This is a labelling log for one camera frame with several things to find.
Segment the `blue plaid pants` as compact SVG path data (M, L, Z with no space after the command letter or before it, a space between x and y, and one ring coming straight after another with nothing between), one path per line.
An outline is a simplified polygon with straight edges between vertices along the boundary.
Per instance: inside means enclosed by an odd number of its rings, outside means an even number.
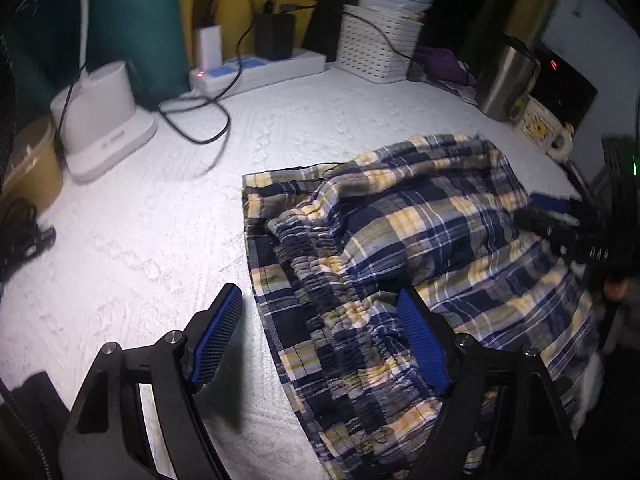
M332 479L402 479L442 407L396 310L412 287L485 347L532 346L574 429L592 300L514 211L529 197L482 138L419 136L350 162L247 174L248 272L283 390Z

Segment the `cream bear mug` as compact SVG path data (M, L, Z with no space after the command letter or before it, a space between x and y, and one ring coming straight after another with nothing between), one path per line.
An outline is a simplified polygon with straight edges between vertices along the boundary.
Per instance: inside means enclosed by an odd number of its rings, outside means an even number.
M515 121L515 130L555 162L567 162L573 149L574 127L561 122L547 107L530 96Z

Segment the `black monitor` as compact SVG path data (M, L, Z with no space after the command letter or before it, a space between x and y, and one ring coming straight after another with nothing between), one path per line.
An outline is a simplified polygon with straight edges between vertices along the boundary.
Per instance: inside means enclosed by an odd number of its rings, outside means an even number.
M540 73L530 95L563 125L577 130L598 94L597 88L547 47L536 47L534 55L540 63Z

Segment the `stainless steel tumbler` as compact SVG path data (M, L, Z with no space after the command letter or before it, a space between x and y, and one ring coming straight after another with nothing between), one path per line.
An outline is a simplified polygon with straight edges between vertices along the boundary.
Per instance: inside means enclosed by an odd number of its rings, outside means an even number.
M496 122L508 122L512 107L533 90L539 72L540 62L526 44L504 36L497 55L477 81L478 109Z

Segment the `white textured tablecloth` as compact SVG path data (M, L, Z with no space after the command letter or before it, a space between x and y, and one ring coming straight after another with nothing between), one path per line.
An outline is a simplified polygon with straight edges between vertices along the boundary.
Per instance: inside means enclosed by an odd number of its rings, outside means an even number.
M243 177L347 162L424 134L482 136L528 192L568 195L564 172L511 127L429 84L370 84L325 72L232 96L228 136L192 145L176 128L98 180L66 181L43 214L56 240L1 298L1 376L17 387L48 374L72 405L104 344L154 344L188 324L222 286L238 285L242 318L215 379L198 395L235 479L323 479L326 470L280 384L246 263Z

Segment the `purple plush toy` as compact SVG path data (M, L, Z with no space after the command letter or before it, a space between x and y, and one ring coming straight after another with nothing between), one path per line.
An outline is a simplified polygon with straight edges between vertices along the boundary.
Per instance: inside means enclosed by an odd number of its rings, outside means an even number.
M450 50L416 46L413 58L423 68L428 78L464 86L476 86L475 77Z

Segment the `brown round container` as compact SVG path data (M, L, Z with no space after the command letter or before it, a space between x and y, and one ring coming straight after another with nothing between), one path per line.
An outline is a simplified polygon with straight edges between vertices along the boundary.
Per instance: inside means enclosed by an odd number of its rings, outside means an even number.
M63 174L54 146L54 127L42 116L20 131L6 170L1 194L1 214L24 198L37 214L49 209L61 193Z

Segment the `white perforated basket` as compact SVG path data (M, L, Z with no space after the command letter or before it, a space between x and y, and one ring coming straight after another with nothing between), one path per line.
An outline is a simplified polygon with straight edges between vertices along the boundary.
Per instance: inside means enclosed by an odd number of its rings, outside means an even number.
M404 80L422 28L420 21L345 4L334 64L374 84Z

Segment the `white desk lamp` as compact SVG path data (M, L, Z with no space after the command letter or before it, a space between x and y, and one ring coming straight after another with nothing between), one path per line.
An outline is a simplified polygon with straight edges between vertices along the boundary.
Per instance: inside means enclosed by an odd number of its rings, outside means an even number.
M142 148L157 130L154 116L134 102L127 65L88 70L89 0L79 0L79 72L50 103L68 172L85 184Z

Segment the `white power strip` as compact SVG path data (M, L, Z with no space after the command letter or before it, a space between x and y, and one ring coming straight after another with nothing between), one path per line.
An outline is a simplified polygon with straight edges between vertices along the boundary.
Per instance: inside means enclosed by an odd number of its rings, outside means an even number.
M323 54L305 49L295 49L290 58L268 61L254 55L243 56L241 69L235 60L225 62L214 70L190 71L191 88L209 98L234 96L282 81L317 75L326 68Z

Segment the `black power adapter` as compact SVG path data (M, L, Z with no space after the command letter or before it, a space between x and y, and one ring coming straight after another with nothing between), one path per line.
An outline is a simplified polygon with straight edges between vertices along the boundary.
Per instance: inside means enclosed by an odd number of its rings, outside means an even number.
M262 13L255 16L255 53L268 61L290 58L294 49L295 16Z

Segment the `white charger plug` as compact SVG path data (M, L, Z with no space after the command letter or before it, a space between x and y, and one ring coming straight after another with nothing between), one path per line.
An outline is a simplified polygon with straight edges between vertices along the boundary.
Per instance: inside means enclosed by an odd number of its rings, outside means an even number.
M210 25L194 32L194 54L200 70L214 70L222 65L221 27Z

